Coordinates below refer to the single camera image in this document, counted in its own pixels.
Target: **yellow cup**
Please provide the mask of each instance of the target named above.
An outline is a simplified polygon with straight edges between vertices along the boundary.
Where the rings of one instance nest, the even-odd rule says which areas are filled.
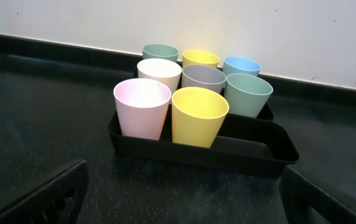
[[[229,111],[218,93],[199,87],[172,95],[172,142],[209,148]]]
[[[182,54],[182,68],[186,65],[208,65],[216,68],[219,62],[218,56],[204,50],[186,50]]]

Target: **tray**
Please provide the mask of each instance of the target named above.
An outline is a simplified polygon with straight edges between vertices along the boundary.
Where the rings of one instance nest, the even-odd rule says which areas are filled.
[[[281,126],[234,114],[227,114],[210,149],[173,143],[171,105],[159,141],[122,136],[117,113],[109,123],[109,134],[118,156],[178,162],[258,177],[278,178],[286,165],[299,159]]]
[[[138,77],[138,69],[134,69],[134,78]],[[181,82],[182,82],[182,76],[179,78],[179,83],[178,83],[178,89],[181,88]],[[225,92],[225,89],[223,88],[221,91],[221,95],[223,96],[223,93]],[[271,111],[271,108],[269,108],[268,103],[265,103],[264,107],[261,109],[260,113],[257,116],[257,119],[263,119],[266,121],[272,121],[274,118],[273,113]]]

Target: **speckled countertop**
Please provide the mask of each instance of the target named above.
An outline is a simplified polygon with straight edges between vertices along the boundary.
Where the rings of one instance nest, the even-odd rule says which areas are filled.
[[[78,223],[287,223],[278,180],[116,157],[112,89],[128,74],[29,62],[38,72],[0,69],[0,192],[84,158],[90,186]],[[76,71],[116,78],[69,78]],[[269,105],[300,153],[295,166],[356,198],[356,108],[280,96]]]

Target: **plastic cup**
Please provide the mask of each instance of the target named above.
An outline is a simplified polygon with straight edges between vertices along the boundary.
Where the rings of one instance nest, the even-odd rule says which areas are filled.
[[[224,97],[229,113],[255,118],[273,92],[272,86],[254,75],[233,73],[227,76]]]
[[[171,98],[163,83],[133,78],[116,85],[118,120],[124,136],[159,140]]]
[[[178,50],[163,44],[149,44],[142,49],[143,59],[149,58],[162,58],[170,60],[172,62],[177,62]]]
[[[187,65],[207,65],[216,68],[220,59],[204,50],[186,50],[182,53],[182,68]]]
[[[253,60],[231,56],[223,61],[222,71],[226,76],[232,73],[244,73],[257,76],[261,70],[261,65]]]
[[[172,142],[209,148],[229,111],[218,93],[186,87],[172,95]]]
[[[188,65],[182,69],[182,87],[196,86],[221,93],[227,80],[225,74],[205,65]]]
[[[170,89],[173,94],[178,87],[182,68],[175,62],[166,59],[150,58],[137,65],[138,78],[150,78],[159,81]]]

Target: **white wall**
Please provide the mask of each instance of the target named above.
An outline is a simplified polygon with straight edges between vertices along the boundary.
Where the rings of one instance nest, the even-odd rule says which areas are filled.
[[[135,54],[203,49],[356,88],[356,0],[0,0],[0,34]]]

